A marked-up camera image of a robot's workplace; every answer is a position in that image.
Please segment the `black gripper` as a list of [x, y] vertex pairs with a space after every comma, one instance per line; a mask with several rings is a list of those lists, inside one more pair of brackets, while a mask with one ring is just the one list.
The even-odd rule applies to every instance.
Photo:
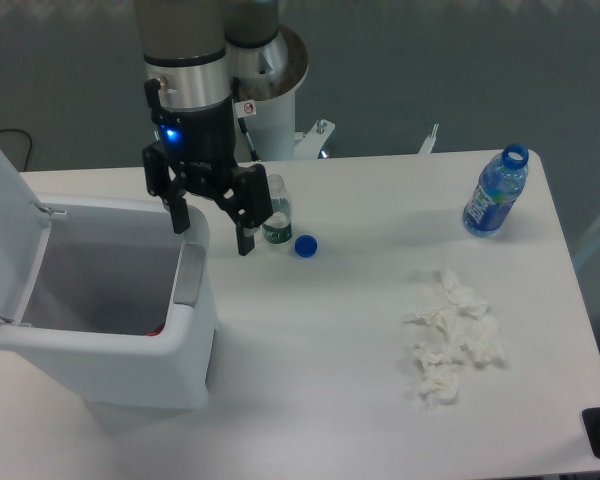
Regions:
[[255, 248], [253, 231], [273, 208], [264, 165], [237, 166], [232, 99], [178, 111], [164, 108], [161, 90], [157, 79], [144, 82], [159, 136], [142, 150], [147, 192], [162, 200], [176, 234], [190, 227], [185, 191], [213, 198], [235, 224], [238, 253], [248, 255]]

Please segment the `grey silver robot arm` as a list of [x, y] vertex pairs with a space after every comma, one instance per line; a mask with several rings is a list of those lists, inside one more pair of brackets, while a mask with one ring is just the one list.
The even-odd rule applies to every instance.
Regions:
[[295, 156], [295, 92], [308, 70], [276, 1], [137, 1], [157, 139], [142, 152], [146, 188], [173, 229], [190, 227], [185, 195], [214, 201], [240, 255], [272, 215], [265, 162]]

